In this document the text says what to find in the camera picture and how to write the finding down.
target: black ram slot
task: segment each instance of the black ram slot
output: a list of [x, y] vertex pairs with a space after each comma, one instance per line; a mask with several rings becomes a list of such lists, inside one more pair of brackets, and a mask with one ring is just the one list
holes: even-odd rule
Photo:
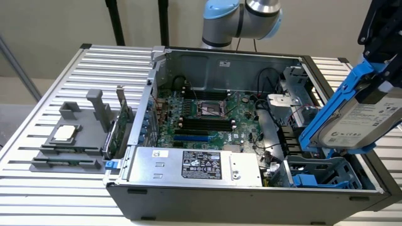
[[181, 129], [232, 131], [231, 120], [183, 119]]
[[227, 94], [224, 92], [207, 92], [207, 91], [200, 91], [195, 90], [192, 91], [191, 89], [185, 90], [184, 93], [184, 99], [197, 99], [197, 100], [224, 100], [227, 98]]
[[195, 136], [207, 136], [207, 131], [199, 131], [199, 130], [187, 130], [187, 129], [176, 129], [175, 134], [177, 135], [195, 135]]

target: metal table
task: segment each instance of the metal table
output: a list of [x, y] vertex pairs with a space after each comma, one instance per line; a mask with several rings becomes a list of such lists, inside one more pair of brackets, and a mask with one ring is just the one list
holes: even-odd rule
[[[151, 48], [92, 45], [80, 49], [24, 123], [0, 152], [0, 225], [187, 225], [176, 222], [131, 222], [123, 217], [101, 182], [103, 175], [29, 172], [29, 161], [60, 118], [64, 101], [89, 108], [85, 93], [101, 89], [103, 101], [119, 108], [116, 85], [125, 86], [129, 106], [136, 110], [141, 87], [151, 69]], [[335, 89], [351, 66], [336, 58], [314, 57]], [[395, 128], [376, 142], [375, 152], [402, 186], [402, 130]], [[338, 226], [402, 225], [402, 202], [379, 212], [363, 211]]]

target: blue ram slot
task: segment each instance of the blue ram slot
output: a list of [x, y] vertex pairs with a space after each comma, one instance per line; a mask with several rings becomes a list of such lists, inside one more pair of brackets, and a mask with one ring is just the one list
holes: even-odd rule
[[173, 136], [173, 140], [209, 142], [211, 138], [207, 136]]

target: motherboard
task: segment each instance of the motherboard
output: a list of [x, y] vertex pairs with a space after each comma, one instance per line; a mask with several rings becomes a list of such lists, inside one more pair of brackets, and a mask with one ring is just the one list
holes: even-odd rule
[[255, 153], [260, 134], [247, 92], [159, 91], [157, 147]]

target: power supply label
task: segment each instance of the power supply label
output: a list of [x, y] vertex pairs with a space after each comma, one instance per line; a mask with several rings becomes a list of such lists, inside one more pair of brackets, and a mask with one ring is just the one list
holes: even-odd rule
[[181, 176], [221, 180], [220, 153], [183, 151]]

